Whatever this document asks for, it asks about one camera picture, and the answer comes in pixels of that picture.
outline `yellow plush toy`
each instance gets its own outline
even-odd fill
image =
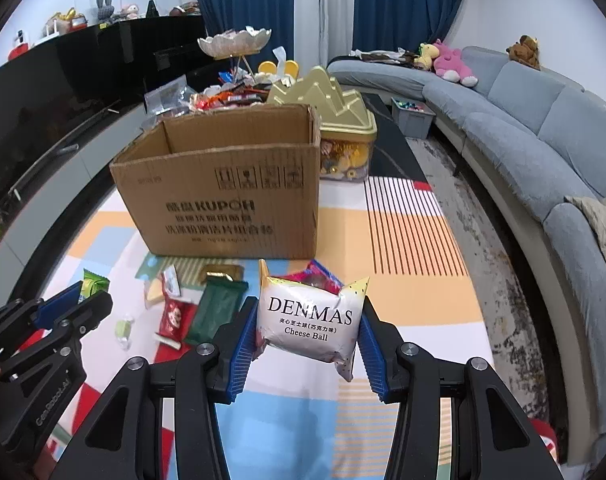
[[[430,70],[432,68],[432,59],[439,57],[439,49],[429,43],[421,44],[421,55],[414,58],[414,68],[421,70]]]

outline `bright green wrapper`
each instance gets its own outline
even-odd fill
[[[105,292],[110,290],[110,280],[91,270],[83,269],[83,285],[81,285],[80,301],[86,300],[100,290],[104,290]]]
[[[183,341],[194,346],[212,341],[219,326],[232,321],[247,287],[247,282],[208,276],[196,316]]]

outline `gray sofa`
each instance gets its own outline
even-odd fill
[[[592,229],[564,196],[606,198],[606,103],[576,82],[506,54],[467,47],[475,89],[433,73],[339,60],[342,86],[426,101],[475,171],[525,254],[560,352],[568,463],[606,452],[606,264]]]

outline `table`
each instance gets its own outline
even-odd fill
[[[379,108],[376,100],[369,102]],[[492,363],[492,354],[472,282],[443,213],[410,148],[385,122],[379,108],[373,175],[364,184],[321,181],[317,259],[344,282],[370,276],[368,295],[381,319],[403,338],[435,357]],[[245,268],[249,295],[258,295],[256,260],[233,260]],[[206,261],[149,254],[116,190],[88,220],[49,281],[48,298],[82,277],[83,268],[109,277],[112,314],[83,339],[86,383],[60,420],[74,433],[122,364],[141,355],[150,362],[176,358],[151,334],[161,306],[146,310],[144,280],[174,263],[195,302],[202,290],[195,276]],[[273,274],[301,270],[307,262],[270,260]],[[119,348],[118,319],[130,315],[132,346]],[[243,394],[218,406],[232,479],[382,478],[397,407],[369,390],[357,352],[354,380],[346,383],[331,364],[268,348],[251,368]],[[176,479],[173,400],[163,413],[163,465]],[[438,478],[449,478],[449,400],[441,403]],[[62,443],[52,441],[55,455]]]

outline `pink plush toy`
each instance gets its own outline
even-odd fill
[[[447,45],[436,40],[434,46],[439,49],[439,57],[434,60],[436,75],[452,83],[460,82],[463,86],[472,88],[478,83],[472,70],[461,60],[461,49],[451,50]]]

